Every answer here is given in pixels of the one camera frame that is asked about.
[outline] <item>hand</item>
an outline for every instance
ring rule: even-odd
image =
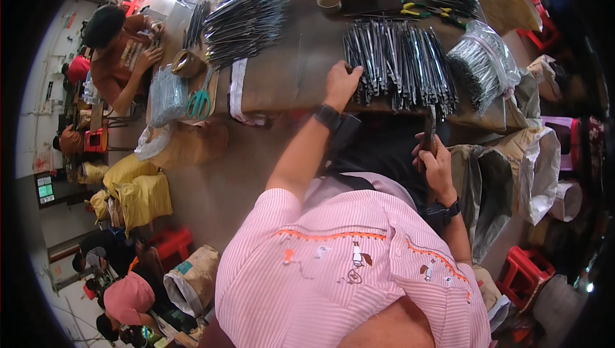
[[[419,150],[423,134],[424,132],[420,132],[415,135],[419,139],[419,144],[412,151],[414,156],[412,165],[416,167],[419,158],[425,163],[427,184],[434,190],[435,199],[448,208],[457,201],[457,191],[453,187],[453,178],[451,177],[451,153],[442,144],[438,135],[435,135],[436,148],[438,149],[435,157],[429,151]]]
[[[162,59],[162,55],[164,54],[164,49],[147,49],[145,52],[142,52],[139,58],[136,59],[135,68],[133,70],[134,73],[139,75],[143,75],[146,70],[148,70],[153,64],[157,63]]]
[[[327,97],[323,103],[334,108],[338,113],[344,111],[348,100],[357,90],[358,80],[363,74],[362,66],[354,68],[350,74],[346,70],[347,67],[350,68],[345,61],[338,61],[327,75]]]
[[[153,23],[150,30],[157,36],[161,35],[164,32],[164,22]]]

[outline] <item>orange zigzag trim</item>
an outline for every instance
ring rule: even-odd
[[[436,252],[432,252],[432,251],[424,251],[424,250],[420,250],[420,249],[414,249],[410,246],[410,242],[408,240],[406,240],[406,244],[408,244],[408,249],[410,249],[412,252],[417,252],[417,253],[427,253],[427,254],[431,254],[432,256],[437,257],[438,259],[440,259],[444,265],[447,266],[447,268],[450,269],[451,273],[453,274],[453,276],[460,278],[461,280],[465,281],[466,283],[470,283],[467,278],[465,278],[464,275],[460,275],[455,271],[455,268],[453,268],[453,265],[444,257],[442,257],[441,255],[437,254]]]
[[[301,233],[301,232],[298,232],[292,229],[278,230],[275,233],[275,236],[282,235],[282,234],[288,234],[289,236],[296,236],[299,239],[304,239],[308,241],[334,240],[335,238],[346,237],[346,236],[350,236],[350,237],[359,236],[359,237],[367,237],[367,238],[373,237],[374,239],[377,239],[377,240],[386,239],[386,236],[384,235],[380,235],[377,233],[367,233],[367,232],[342,232],[342,233],[335,233],[335,234],[327,235],[327,236],[309,236],[309,235],[306,235],[304,233]]]

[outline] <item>workbench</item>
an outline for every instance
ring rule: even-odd
[[[209,1],[213,8],[219,0]],[[193,8],[194,5],[181,5],[178,2],[173,6],[161,41],[165,48],[163,64],[170,64],[181,50],[183,31],[188,27]],[[295,109],[311,109],[321,103],[325,96],[329,70],[337,61],[344,59],[342,34],[354,19],[343,16],[327,18],[320,13],[316,0],[291,0],[280,42],[248,59],[243,81],[243,113],[275,114]],[[446,52],[458,43],[463,34],[461,29],[443,24],[436,16],[422,19],[416,24],[424,28],[432,26]],[[198,50],[197,54],[202,59],[205,58],[204,49]],[[214,74],[211,79],[209,91],[215,106],[214,115],[227,114],[226,95],[231,80],[230,73],[231,67],[227,67]],[[191,79],[189,90],[198,90],[203,78],[204,75]],[[493,101],[484,116],[476,117],[467,92],[457,86],[457,94],[460,102],[457,113],[449,115],[447,121],[497,132],[506,131],[505,102],[502,96]],[[392,113],[388,97],[377,98],[370,106],[350,103],[346,110]]]

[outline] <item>teal label on sack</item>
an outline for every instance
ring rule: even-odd
[[[185,275],[186,273],[188,273],[188,271],[190,270],[190,268],[192,268],[193,265],[190,264],[190,262],[188,261],[184,261],[182,262],[180,265],[178,265],[177,267],[175,267],[176,270],[179,270],[180,273],[182,275]]]

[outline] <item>yellow sack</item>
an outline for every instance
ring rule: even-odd
[[[109,167],[102,161],[95,163],[84,162],[82,166],[82,174],[77,176],[77,181],[80,184],[97,184],[103,181],[105,173],[109,171]]]
[[[149,161],[139,161],[133,154],[121,159],[104,175],[103,184],[113,198],[119,198],[114,184],[131,183],[138,176],[155,176],[158,167]]]
[[[167,177],[138,176],[132,183],[113,184],[124,212],[126,236],[131,229],[149,224],[154,218],[173,214]]]
[[[94,224],[109,216],[107,205],[104,202],[107,198],[109,198],[109,193],[105,189],[101,189],[90,198],[90,201],[85,200],[86,203],[89,203],[94,208],[94,213],[96,213],[96,222]]]

